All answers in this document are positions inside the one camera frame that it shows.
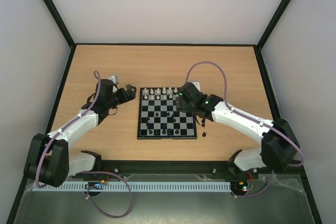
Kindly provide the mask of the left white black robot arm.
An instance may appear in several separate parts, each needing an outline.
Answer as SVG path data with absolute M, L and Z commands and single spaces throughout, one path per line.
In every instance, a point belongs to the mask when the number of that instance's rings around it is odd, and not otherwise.
M 47 134 L 36 134 L 30 144 L 24 175 L 38 188 L 59 187 L 69 176 L 98 170 L 101 156 L 82 151 L 70 156 L 69 151 L 91 129 L 109 116 L 111 109 L 135 99 L 136 87 L 118 88 L 116 76 L 100 79 L 95 92 L 87 98 L 77 115 L 62 127 Z

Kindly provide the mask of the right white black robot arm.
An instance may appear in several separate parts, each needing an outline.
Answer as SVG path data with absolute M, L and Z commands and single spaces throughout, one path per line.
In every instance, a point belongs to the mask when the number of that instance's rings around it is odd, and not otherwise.
M 293 159 L 299 152 L 298 141 L 284 119 L 266 120 L 235 108 L 223 98 L 200 92 L 195 83 L 187 82 L 177 89 L 176 107 L 201 119 L 225 124 L 252 138 L 259 146 L 238 150 L 229 160 L 232 176 L 242 177 L 248 170 L 268 168 L 284 172 L 294 166 Z

